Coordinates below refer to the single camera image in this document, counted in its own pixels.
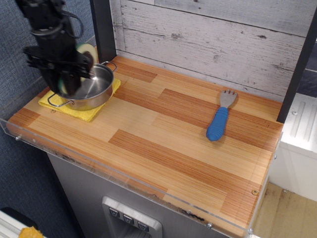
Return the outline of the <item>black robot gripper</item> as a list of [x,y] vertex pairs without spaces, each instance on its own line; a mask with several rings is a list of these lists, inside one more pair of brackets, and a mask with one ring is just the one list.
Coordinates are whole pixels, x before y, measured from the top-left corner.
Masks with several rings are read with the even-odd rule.
[[80,75],[87,66],[82,62],[84,56],[76,51],[76,41],[84,33],[82,21],[78,20],[79,31],[75,32],[71,19],[79,18],[63,9],[63,0],[18,0],[16,4],[37,42],[36,46],[23,49],[29,66],[40,70],[53,92],[73,96],[81,86],[81,77],[74,74],[79,71]]

